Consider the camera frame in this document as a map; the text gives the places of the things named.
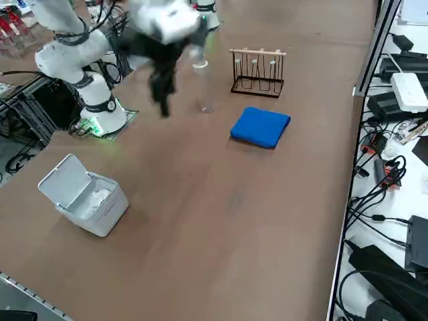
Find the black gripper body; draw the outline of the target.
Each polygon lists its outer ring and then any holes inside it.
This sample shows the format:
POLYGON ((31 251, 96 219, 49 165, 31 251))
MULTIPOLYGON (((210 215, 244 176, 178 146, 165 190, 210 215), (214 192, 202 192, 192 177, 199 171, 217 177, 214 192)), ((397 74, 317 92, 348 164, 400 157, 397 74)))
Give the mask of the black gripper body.
POLYGON ((175 67, 184 48, 193 40, 193 32, 178 39, 163 43, 154 35, 147 35, 135 29, 125 29, 118 40, 118 49, 126 56, 143 57, 150 60, 154 67, 175 67))

